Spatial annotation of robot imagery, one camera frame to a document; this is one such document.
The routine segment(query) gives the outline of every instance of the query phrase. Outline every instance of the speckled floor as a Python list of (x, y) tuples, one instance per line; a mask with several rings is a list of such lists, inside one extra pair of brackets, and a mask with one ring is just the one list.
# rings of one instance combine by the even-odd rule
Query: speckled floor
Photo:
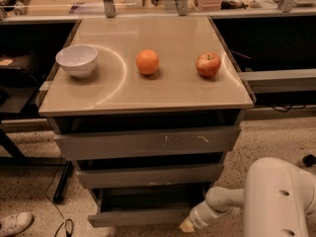
[[(29, 156), (60, 155), (53, 142), (53, 134), (44, 120), (35, 123), (11, 124), (1, 127)], [(242, 132), (232, 152), (225, 159), (225, 169), (216, 186), (229, 189), (243, 188), (246, 173), (257, 159), (273, 156), (286, 160), (316, 174), (316, 166), (306, 168), (301, 160), (307, 154), (316, 155), (316, 110), (308, 109), (279, 113), (276, 111), (250, 111), (241, 123)], [(0, 156), (7, 153), (0, 147)], [(54, 194), (57, 179), (51, 183), (55, 167), (0, 167), (0, 218), (19, 211), (30, 211), (35, 220), (20, 236), (54, 236), (63, 222), (61, 214), (45, 197)], [(93, 228), (87, 215), (97, 210), (90, 194), (78, 183), (75, 174), (69, 179), (59, 210), (65, 218), (74, 222), (74, 237), (241, 237), (243, 236), (242, 210), (237, 215), (214, 220), (208, 228), (193, 234), (182, 233), (178, 225), (125, 226)], [(316, 236), (316, 226), (309, 223), (309, 235)], [(60, 231), (57, 236), (65, 236)]]

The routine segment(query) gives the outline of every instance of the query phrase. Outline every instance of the bowl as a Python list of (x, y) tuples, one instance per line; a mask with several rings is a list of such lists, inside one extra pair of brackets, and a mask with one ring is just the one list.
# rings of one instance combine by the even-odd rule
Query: bowl
[(56, 55), (56, 62), (72, 76), (82, 78), (90, 75), (97, 66), (98, 51), (87, 44), (71, 45)]

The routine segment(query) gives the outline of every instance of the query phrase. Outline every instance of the white shoe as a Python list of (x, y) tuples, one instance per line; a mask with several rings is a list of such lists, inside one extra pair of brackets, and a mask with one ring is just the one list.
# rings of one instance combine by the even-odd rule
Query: white shoe
[(21, 212), (0, 220), (0, 237), (15, 236), (26, 230), (33, 221), (30, 212)]

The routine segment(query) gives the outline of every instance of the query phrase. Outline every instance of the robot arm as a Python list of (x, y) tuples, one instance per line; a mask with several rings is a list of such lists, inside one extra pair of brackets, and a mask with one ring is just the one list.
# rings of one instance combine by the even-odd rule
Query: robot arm
[(305, 216), (316, 215), (316, 177), (276, 158), (260, 159), (250, 167), (244, 190), (211, 188), (180, 227), (204, 228), (241, 206), (245, 237), (308, 237)]

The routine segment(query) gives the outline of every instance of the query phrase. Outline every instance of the drawer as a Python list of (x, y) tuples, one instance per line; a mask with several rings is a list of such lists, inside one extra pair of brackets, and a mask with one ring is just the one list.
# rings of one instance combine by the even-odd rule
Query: drawer
[(210, 153), (103, 160), (77, 177), (85, 189), (215, 182), (223, 170), (220, 159)]
[(67, 160), (176, 155), (232, 150), (238, 125), (57, 134)]
[(181, 223), (204, 200), (208, 184), (99, 190), (94, 227)]

